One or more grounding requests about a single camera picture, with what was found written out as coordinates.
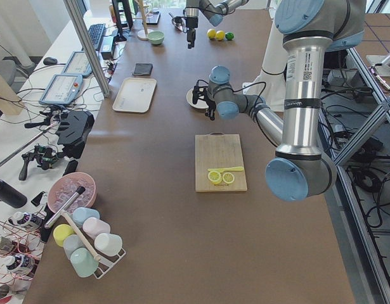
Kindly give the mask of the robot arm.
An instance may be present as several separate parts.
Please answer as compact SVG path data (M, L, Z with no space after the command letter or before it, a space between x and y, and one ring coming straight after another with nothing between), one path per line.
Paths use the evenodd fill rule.
M232 14L238 7L244 6L248 2L249 0L227 0L214 5L208 0L186 1L183 19L185 20L188 49L195 47L199 13L202 13L211 25L217 26L223 21L224 16Z
M275 145L265 170L271 192L301 201L335 182L333 161L317 145L325 53L357 46L364 34L365 1L282 1L265 51L256 90L237 94L230 71L215 66L192 101L205 101L209 118L244 113Z

